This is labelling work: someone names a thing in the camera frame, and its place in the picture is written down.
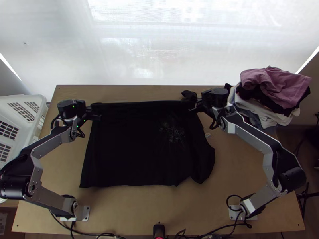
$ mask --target floor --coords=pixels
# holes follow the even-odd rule
[[[300,139],[303,137],[303,129],[280,129],[277,132],[278,138],[282,145],[290,151],[293,151]],[[319,151],[316,150],[308,141],[305,141],[300,148],[299,162],[306,172],[308,182],[310,183],[309,193],[319,192],[319,171],[315,170],[317,159],[319,158]],[[307,201],[307,209],[305,213],[305,231],[284,232],[284,239],[315,239],[319,235],[319,197],[310,198]],[[47,235],[47,234],[33,234],[26,233],[25,239],[69,239],[70,235]],[[75,236],[77,239],[92,238],[86,236]],[[129,239],[151,237],[128,237]],[[281,234],[278,233],[260,233],[260,234],[243,234],[234,235],[236,239],[282,239]]]

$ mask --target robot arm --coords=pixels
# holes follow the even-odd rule
[[[229,134],[236,134],[264,154],[266,185],[242,198],[239,206],[248,219],[261,213],[266,204],[304,185],[306,175],[293,153],[283,148],[279,141],[244,122],[235,107],[227,102],[227,97],[228,91],[224,88],[206,90],[192,110],[213,118],[210,129],[219,127]]]
[[[306,182],[306,176],[294,154],[282,147],[280,142],[244,122],[234,106],[227,103],[226,89],[212,89],[202,92],[202,99],[196,104],[195,112],[204,112],[213,118],[211,129],[220,127],[223,131],[236,134],[264,154],[263,169],[267,183],[256,193],[241,200],[240,208],[245,218],[261,213],[265,205],[285,195]],[[79,206],[70,195],[58,195],[42,186],[43,168],[39,161],[47,153],[61,145],[84,137],[80,127],[87,120],[99,120],[82,100],[64,100],[58,104],[59,115],[51,124],[51,134],[30,144],[0,171],[0,197],[25,200],[47,208],[60,220],[87,221],[89,207]]]
[[[52,122],[51,133],[23,148],[20,154],[0,171],[0,197],[24,200],[47,208],[61,221],[87,221],[89,207],[78,205],[70,195],[58,195],[42,186],[43,167],[39,161],[63,143],[83,137],[79,129],[87,120],[99,120],[82,100],[64,100],[58,103],[59,115]]]

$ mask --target pile of clothes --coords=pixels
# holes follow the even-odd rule
[[[299,104],[310,94],[311,80],[270,66],[246,70],[230,89],[228,101],[246,122],[271,132],[276,125],[287,126],[293,116],[299,116]]]

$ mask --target wall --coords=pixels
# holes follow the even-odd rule
[[[317,118],[315,113],[319,111],[319,53],[317,53],[299,74],[312,77],[310,84],[311,94],[300,104],[301,113],[295,117],[291,124],[315,125]]]
[[[30,94],[24,83],[0,60],[0,96]]]

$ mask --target cable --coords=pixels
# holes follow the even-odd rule
[[[214,129],[218,128],[218,126],[219,126],[219,124],[218,124],[219,118],[222,116],[222,114],[223,114],[224,112],[225,112],[225,107],[223,107],[223,108],[219,111],[219,113],[218,113],[216,119],[213,118],[213,122],[212,122],[212,124],[209,126],[209,129],[210,129],[210,130],[214,130]]]
[[[73,222],[71,223],[71,228],[70,228],[70,234],[71,234],[71,238],[72,238],[72,239],[74,239],[74,236],[73,236],[73,233],[72,233],[74,225],[75,225],[75,221],[73,221]]]
[[[52,121],[50,128],[53,129],[54,122],[60,117],[61,114],[58,114]]]
[[[240,196],[238,196],[238,195],[236,195],[236,194],[232,194],[232,195],[228,196],[228,198],[226,199],[227,207],[228,207],[230,210],[235,211],[235,212],[242,211],[242,209],[240,209],[240,208],[239,208],[239,209],[232,209],[231,206],[229,206],[228,200],[229,200],[231,197],[238,197],[238,198],[242,199],[242,197],[240,197]]]
[[[226,236],[223,236],[223,237],[230,237],[230,236],[235,232],[236,226],[246,226],[246,227],[248,227],[249,229],[251,229],[251,228],[252,228],[252,225],[248,224],[246,221],[244,221],[244,223],[239,223],[239,224],[237,224],[237,221],[238,221],[239,216],[241,215],[241,213],[243,213],[243,211],[241,211],[241,212],[237,215],[237,218],[236,218],[234,224],[230,224],[230,225],[225,225],[225,226],[219,227],[219,228],[217,228],[217,229],[215,229],[215,230],[213,230],[213,231],[210,231],[209,233],[206,233],[206,234],[204,234],[204,235],[200,235],[200,236],[197,236],[197,237],[187,237],[187,236],[185,236],[184,234],[185,234],[185,232],[186,232],[186,229],[184,229],[184,230],[179,231],[179,232],[175,235],[174,239],[181,239],[181,238],[185,238],[185,239],[202,239],[202,238],[204,238],[204,237],[206,237],[206,236],[212,235],[213,233],[215,233],[215,232],[217,232],[217,231],[219,231],[219,230],[221,230],[221,229],[224,229],[224,228],[227,228],[227,227],[234,227],[234,228],[232,229],[232,231],[231,231],[230,234],[228,234],[228,235],[226,235]]]
[[[73,229],[74,225],[72,224],[75,224],[75,221],[72,222],[71,224],[71,228],[65,226],[64,224],[62,224],[61,222],[59,222],[59,220],[53,215],[53,213],[51,213],[51,216],[53,217],[53,219],[58,223],[60,224],[60,226],[64,227],[65,229],[69,230],[70,231],[70,234],[71,234],[71,237],[72,239],[74,238],[73,237],[73,233],[77,233],[77,234],[80,234],[80,235],[83,235],[83,236],[96,236],[97,238],[101,237],[101,236],[110,236],[110,237],[118,237],[120,239],[126,239],[125,237],[123,236],[119,236],[119,235],[115,235],[113,233],[109,233],[109,232],[104,232],[104,233],[100,233],[100,234],[97,234],[97,233],[84,233],[84,232],[80,232],[80,231],[76,231]]]
[[[77,130],[79,131],[79,133],[77,133],[77,137],[85,138],[85,134],[83,133],[83,131],[80,128],[78,128]]]

